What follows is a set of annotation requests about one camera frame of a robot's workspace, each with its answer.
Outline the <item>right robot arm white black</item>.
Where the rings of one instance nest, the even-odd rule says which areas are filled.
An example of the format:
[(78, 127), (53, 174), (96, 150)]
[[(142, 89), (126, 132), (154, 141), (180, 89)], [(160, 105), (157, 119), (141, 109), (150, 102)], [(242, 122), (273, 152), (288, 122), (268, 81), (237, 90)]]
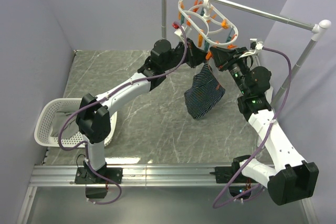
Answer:
[(239, 111), (261, 138), (253, 154), (234, 159), (232, 177), (215, 198), (215, 209), (225, 205), (219, 200), (235, 180), (250, 178), (262, 185), (278, 206), (311, 197), (318, 180), (317, 165), (294, 148), (277, 121), (280, 112), (267, 101), (271, 72), (263, 66), (250, 69), (245, 63), (244, 57), (252, 55), (246, 48), (212, 46), (206, 56), (219, 71), (229, 71), (242, 93), (237, 99)]

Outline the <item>white oval clip hanger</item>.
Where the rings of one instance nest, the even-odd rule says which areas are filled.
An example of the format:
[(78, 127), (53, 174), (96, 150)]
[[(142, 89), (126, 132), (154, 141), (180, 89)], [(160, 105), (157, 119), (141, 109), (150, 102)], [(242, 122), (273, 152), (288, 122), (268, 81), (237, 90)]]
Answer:
[(235, 49), (239, 31), (211, 0), (179, 0), (178, 21), (192, 28), (189, 36), (197, 37), (194, 44), (207, 51), (206, 60), (211, 57), (210, 47)]

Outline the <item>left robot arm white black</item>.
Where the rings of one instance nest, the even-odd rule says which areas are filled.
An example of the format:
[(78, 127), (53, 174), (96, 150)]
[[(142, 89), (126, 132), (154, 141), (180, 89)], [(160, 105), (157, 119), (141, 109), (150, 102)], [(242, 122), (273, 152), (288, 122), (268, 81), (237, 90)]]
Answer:
[(106, 178), (104, 140), (111, 132), (111, 116), (136, 97), (158, 87), (169, 71), (182, 64), (195, 68), (205, 61), (206, 55), (191, 39), (179, 42), (175, 48), (166, 39), (158, 40), (144, 64), (127, 81), (95, 97), (87, 94), (82, 98), (76, 124), (87, 142), (83, 165), (93, 183)]

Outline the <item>navy striped underwear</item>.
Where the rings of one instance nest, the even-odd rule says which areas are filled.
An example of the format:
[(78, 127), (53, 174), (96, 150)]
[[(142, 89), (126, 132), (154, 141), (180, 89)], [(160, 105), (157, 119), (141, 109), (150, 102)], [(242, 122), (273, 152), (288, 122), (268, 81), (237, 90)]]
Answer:
[(184, 92), (189, 115), (197, 120), (205, 116), (224, 96), (225, 88), (218, 82), (208, 63), (193, 77), (192, 86)]

